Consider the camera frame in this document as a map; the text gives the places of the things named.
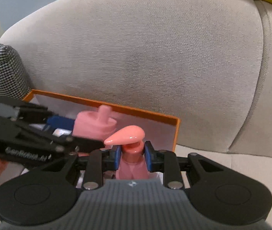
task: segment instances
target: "pink bottle cap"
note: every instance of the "pink bottle cap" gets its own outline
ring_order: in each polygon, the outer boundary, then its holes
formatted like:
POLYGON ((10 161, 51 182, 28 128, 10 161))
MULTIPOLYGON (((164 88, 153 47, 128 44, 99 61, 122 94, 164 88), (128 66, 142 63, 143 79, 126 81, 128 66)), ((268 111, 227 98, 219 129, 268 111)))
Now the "pink bottle cap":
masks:
POLYGON ((78 113, 74 128, 73 136, 90 138, 95 140, 105 140, 116 130, 117 122, 109 117, 111 107, 101 105, 97 112, 83 111, 78 113))
POLYGON ((106 145, 122 145, 122 159, 128 163, 143 160, 145 132, 139 126, 130 125, 118 130, 104 141, 106 145))

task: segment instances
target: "pink bottle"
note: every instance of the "pink bottle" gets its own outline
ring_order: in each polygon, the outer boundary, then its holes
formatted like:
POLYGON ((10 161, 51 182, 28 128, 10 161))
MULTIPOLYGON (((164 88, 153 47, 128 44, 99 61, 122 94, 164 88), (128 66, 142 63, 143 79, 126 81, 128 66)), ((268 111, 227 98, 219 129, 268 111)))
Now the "pink bottle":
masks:
POLYGON ((104 141, 116 131, 117 122, 109 117, 111 107, 101 105, 97 112, 83 111, 78 113, 73 136, 104 141))
POLYGON ((139 126, 130 125, 117 131, 104 141, 107 145, 121 145, 122 156, 116 179, 148 179, 149 172, 143 156, 145 132, 139 126))

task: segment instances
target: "orange box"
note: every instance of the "orange box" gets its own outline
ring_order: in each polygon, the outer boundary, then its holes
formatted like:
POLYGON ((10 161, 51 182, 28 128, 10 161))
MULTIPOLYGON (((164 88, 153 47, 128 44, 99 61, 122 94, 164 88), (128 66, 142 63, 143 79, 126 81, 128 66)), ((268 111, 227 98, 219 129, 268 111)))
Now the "orange box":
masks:
POLYGON ((128 125, 138 125, 146 133, 145 140, 151 141, 156 150, 175 149, 180 119, 174 116, 39 90, 32 90, 24 101, 47 106, 50 111, 73 119, 80 111, 97 110, 102 104, 109 105, 113 110, 111 117, 118 122, 117 130, 128 125))

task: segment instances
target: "blue gripper pad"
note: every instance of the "blue gripper pad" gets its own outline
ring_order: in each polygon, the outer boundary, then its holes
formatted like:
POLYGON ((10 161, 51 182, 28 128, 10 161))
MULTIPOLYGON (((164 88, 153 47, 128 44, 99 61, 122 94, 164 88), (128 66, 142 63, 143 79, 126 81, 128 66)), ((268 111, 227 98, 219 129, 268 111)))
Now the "blue gripper pad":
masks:
POLYGON ((147 145, 145 144, 145 160, 146 160, 146 164, 147 164, 147 169, 149 172, 152 172, 152 162, 151 162, 151 154, 150 151, 147 147, 147 145))
POLYGON ((115 170, 118 170, 119 165, 120 165, 120 160, 121 160, 121 145, 115 145, 116 147, 116 155, 115 155, 115 170))
POLYGON ((46 124, 50 125, 53 129, 65 129, 72 131, 74 128, 74 119, 61 117, 61 116, 52 116, 47 119, 46 124))

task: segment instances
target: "sofa cushion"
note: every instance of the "sofa cushion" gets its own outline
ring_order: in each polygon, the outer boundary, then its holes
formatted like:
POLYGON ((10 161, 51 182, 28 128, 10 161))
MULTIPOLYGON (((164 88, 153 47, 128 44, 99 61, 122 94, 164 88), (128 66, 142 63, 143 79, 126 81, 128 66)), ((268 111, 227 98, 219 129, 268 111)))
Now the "sofa cushion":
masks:
POLYGON ((255 4, 263 23, 263 60, 250 112, 230 151, 272 156, 272 5, 255 4))
POLYGON ((254 96, 262 34, 253 0, 57 0, 0 42, 33 88, 172 114, 179 144, 227 151, 254 96))
MULTIPOLYGON (((187 156, 188 153, 196 152, 226 167, 232 168, 246 176, 249 176, 263 183, 272 193, 272 158, 260 157, 245 154, 225 154, 177 145, 175 153, 177 156, 187 156)), ((185 186, 189 187, 186 177, 184 177, 185 186)), ((272 226, 272 209, 268 215, 267 222, 272 226)))

